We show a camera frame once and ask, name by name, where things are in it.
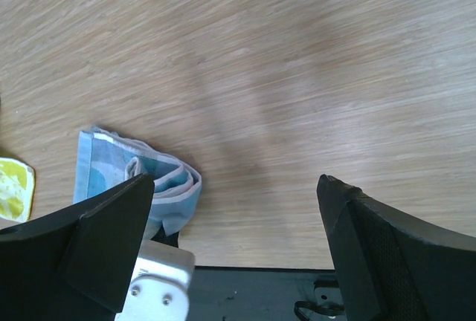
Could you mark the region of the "yellow green patterned towel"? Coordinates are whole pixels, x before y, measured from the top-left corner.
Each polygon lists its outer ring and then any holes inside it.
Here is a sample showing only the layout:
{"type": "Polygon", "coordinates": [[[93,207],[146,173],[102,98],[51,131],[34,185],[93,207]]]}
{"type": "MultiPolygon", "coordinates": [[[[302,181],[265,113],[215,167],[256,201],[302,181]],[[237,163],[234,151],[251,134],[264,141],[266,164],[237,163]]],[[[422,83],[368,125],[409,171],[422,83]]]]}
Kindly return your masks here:
{"type": "Polygon", "coordinates": [[[13,158],[1,158],[0,167],[1,218],[25,223],[33,204],[35,171],[13,158]]]}

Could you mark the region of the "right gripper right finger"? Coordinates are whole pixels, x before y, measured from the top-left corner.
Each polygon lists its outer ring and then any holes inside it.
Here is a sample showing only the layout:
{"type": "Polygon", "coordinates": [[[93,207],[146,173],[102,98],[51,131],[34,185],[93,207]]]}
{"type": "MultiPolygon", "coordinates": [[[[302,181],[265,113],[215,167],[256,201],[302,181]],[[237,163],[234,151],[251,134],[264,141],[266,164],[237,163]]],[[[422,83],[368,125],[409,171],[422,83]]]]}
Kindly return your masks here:
{"type": "Polygon", "coordinates": [[[317,197],[348,320],[475,319],[475,238],[331,175],[317,197]]]}

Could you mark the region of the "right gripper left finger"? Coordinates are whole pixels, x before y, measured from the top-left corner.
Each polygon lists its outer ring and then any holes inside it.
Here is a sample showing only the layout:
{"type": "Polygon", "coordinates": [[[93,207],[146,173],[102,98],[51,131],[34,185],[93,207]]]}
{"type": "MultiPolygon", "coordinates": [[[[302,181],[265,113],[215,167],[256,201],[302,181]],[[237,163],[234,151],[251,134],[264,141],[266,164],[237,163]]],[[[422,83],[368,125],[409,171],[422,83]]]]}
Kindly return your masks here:
{"type": "Polygon", "coordinates": [[[1,230],[2,320],[113,320],[123,310],[154,183],[139,175],[1,230]]]}

